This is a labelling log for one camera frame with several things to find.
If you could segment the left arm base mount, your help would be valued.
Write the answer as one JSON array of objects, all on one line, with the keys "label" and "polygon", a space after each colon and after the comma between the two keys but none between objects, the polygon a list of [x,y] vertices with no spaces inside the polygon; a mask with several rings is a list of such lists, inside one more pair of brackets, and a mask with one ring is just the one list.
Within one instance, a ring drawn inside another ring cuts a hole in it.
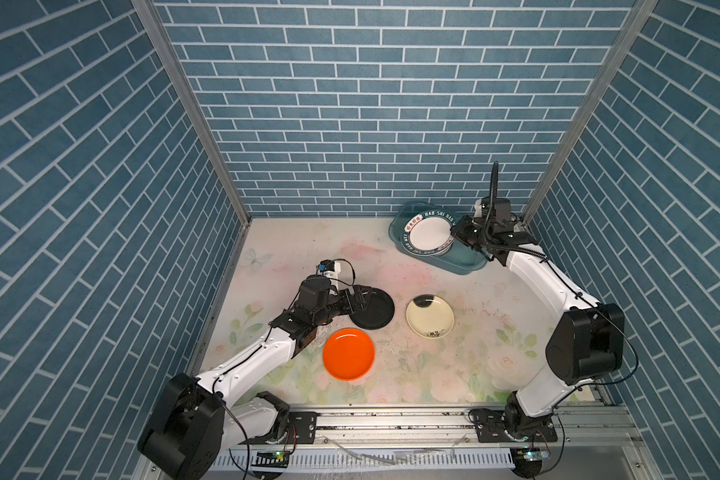
[{"label": "left arm base mount", "polygon": [[290,412],[288,417],[277,418],[270,432],[251,440],[252,444],[312,445],[317,432],[316,411]]}]

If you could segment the orange round plate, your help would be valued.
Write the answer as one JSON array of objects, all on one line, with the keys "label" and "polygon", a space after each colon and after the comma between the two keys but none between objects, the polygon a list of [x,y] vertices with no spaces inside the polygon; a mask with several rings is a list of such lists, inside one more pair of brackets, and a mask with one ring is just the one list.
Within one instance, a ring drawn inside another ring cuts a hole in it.
[{"label": "orange round plate", "polygon": [[345,328],[333,333],[322,353],[326,371],[335,379],[354,381],[365,376],[375,361],[375,347],[367,333]]}]

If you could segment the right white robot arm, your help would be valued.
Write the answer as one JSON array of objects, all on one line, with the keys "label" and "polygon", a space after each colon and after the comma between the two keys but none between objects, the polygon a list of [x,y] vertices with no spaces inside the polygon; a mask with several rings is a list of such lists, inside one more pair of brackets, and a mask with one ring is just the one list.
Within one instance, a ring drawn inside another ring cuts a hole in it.
[{"label": "right white robot arm", "polygon": [[544,253],[533,237],[517,231],[518,219],[506,199],[485,197],[474,214],[451,228],[452,236],[523,280],[558,317],[545,346],[546,365],[526,386],[510,394],[503,424],[524,439],[540,430],[574,391],[621,368],[624,314],[585,293]]}]

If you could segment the black round plate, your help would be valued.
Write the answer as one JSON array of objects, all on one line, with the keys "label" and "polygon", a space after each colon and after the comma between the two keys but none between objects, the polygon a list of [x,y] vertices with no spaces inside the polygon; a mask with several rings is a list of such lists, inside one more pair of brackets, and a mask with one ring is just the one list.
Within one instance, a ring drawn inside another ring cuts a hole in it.
[{"label": "black round plate", "polygon": [[381,289],[372,288],[365,298],[366,307],[350,314],[351,321],[365,330],[379,330],[386,327],[395,315],[395,305],[391,296]]}]

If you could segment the green rim HAO SHI plate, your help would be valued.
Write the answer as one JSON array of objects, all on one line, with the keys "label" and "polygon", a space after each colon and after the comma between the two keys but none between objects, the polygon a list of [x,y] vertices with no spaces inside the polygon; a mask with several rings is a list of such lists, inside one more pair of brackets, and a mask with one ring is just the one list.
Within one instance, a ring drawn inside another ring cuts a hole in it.
[{"label": "green rim HAO SHI plate", "polygon": [[439,256],[452,246],[452,215],[442,210],[426,210],[409,219],[401,234],[403,248],[414,256]]}]

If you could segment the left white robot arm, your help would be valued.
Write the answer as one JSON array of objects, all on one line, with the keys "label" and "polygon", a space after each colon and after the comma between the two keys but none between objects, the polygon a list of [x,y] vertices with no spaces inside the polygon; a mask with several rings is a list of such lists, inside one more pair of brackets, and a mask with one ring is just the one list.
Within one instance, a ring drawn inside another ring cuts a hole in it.
[{"label": "left white robot arm", "polygon": [[290,407],[263,392],[239,405],[244,393],[272,370],[288,363],[334,318],[369,314],[383,291],[365,285],[339,288],[324,275],[311,275],[292,304],[266,332],[224,363],[191,376],[175,375],[164,386],[137,442],[137,450],[172,479],[200,479],[222,450],[252,439],[284,435]]}]

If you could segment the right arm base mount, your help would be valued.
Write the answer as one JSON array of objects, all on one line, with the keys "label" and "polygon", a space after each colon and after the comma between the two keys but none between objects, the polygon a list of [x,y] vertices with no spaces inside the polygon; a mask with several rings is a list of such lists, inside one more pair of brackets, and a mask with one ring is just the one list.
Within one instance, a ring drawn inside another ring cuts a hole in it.
[{"label": "right arm base mount", "polygon": [[552,416],[528,417],[513,406],[504,411],[475,408],[467,413],[479,443],[529,443],[558,441]]}]

